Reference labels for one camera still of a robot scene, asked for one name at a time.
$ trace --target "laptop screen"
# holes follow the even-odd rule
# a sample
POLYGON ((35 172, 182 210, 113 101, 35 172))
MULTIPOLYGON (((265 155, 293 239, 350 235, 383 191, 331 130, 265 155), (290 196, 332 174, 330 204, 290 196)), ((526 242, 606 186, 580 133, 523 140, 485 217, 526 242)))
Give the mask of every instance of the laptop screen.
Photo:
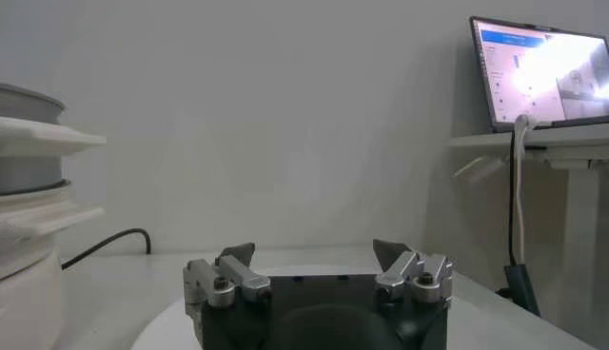
POLYGON ((601 37, 472 18, 494 126, 521 114, 556 123, 609 116, 601 37))

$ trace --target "metal bracket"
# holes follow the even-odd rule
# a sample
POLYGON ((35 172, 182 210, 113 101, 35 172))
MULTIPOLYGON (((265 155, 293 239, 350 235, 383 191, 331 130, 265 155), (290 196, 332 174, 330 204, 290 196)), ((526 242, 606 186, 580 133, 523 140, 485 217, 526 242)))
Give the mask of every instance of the metal bracket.
POLYGON ((183 272, 186 303, 202 303, 206 300, 209 306, 215 308, 233 304, 235 284, 218 275, 205 260, 188 262, 183 272))
POLYGON ((419 253, 404 251, 389 269, 375 278, 377 295, 389 301, 400 299, 406 280, 421 274, 423 265, 419 253))
POLYGON ((218 270, 237 285, 247 301, 260 301, 270 297, 270 278, 254 273, 232 255, 219 259, 218 270))
POLYGON ((453 263, 445 256, 434 254, 425 259, 420 276, 412 279, 412 293, 417 301, 450 301, 453 293, 453 263))

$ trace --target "metal screw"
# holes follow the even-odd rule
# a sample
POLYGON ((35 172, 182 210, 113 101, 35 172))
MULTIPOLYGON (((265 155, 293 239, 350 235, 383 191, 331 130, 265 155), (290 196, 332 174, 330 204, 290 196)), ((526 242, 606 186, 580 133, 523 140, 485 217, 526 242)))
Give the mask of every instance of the metal screw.
POLYGON ((425 272, 419 276, 419 283, 422 285, 431 285, 434 283, 434 276, 429 272, 425 272))
POLYGON ((228 279, 226 277, 217 277, 213 280, 213 288, 218 289, 226 289, 228 287, 228 279))

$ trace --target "black cable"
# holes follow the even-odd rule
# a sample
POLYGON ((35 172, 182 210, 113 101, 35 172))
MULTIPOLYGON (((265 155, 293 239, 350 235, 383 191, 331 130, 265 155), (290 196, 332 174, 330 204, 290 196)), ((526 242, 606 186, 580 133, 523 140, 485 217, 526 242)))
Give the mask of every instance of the black cable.
POLYGON ((514 143, 516 132, 512 131, 512 141, 510 142, 510 200, 509 200, 509 222, 507 223, 507 251, 510 256, 510 264, 516 265, 514 258, 514 143))
POLYGON ((86 258, 87 256, 95 253, 96 251, 98 251, 99 249, 103 248, 104 246, 108 245, 109 243, 112 243, 116 240, 118 240, 119 238, 129 235, 131 233, 141 233, 144 236, 144 239, 146 240, 146 254, 149 255, 150 254, 150 235, 148 235, 148 233, 145 231, 144 228, 130 228, 128 230, 125 231, 121 231, 119 233, 116 233, 108 238, 106 238, 105 240, 99 242, 98 244, 92 246, 91 248, 85 250, 84 252, 78 254, 77 256, 75 256, 74 258, 68 260, 67 262, 64 262, 61 264, 61 269, 62 270, 66 270, 68 269, 70 266, 74 265, 75 263, 80 262, 81 260, 83 260, 84 258, 86 258))

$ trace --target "white cable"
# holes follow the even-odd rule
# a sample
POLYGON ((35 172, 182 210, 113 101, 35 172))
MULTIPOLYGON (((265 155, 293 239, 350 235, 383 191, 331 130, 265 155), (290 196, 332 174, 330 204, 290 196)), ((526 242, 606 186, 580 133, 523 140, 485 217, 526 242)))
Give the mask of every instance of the white cable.
POLYGON ((519 221, 519 246, 520 246, 520 255, 521 255, 521 263, 524 263, 524 217, 522 211, 522 157, 524 156, 524 136, 526 132, 532 130, 539 123, 535 121, 535 119, 528 117, 526 115, 521 115, 516 119, 514 123, 514 132, 515 134, 515 147, 514 151, 516 152, 516 209, 518 211, 518 221, 519 221))

